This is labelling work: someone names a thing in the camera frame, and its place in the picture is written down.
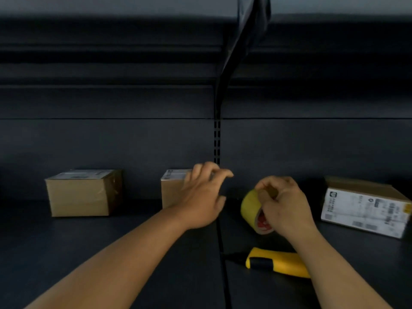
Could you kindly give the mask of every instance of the cardboard box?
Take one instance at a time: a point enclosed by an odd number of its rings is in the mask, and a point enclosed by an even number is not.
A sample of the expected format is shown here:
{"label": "cardboard box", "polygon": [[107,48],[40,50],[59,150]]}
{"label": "cardboard box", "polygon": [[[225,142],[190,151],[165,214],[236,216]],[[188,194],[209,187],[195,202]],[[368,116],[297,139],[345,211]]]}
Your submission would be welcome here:
{"label": "cardboard box", "polygon": [[190,169],[168,169],[160,179],[162,186],[162,207],[166,208],[176,204],[180,197],[183,181]]}
{"label": "cardboard box", "polygon": [[52,217],[107,216],[122,202],[121,170],[70,170],[46,186]]}
{"label": "cardboard box", "polygon": [[411,201],[388,184],[326,177],[323,221],[401,238]]}

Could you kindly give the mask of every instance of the packing tape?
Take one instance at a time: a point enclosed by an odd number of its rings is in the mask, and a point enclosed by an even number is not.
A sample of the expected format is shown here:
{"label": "packing tape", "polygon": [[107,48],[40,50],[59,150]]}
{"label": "packing tape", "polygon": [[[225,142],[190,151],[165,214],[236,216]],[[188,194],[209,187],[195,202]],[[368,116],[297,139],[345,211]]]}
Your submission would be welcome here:
{"label": "packing tape", "polygon": [[[273,191],[268,192],[271,197],[277,194],[277,191],[276,193]],[[255,189],[246,194],[240,206],[240,214],[257,234],[269,234],[274,231],[266,220],[258,198],[258,192]]]}

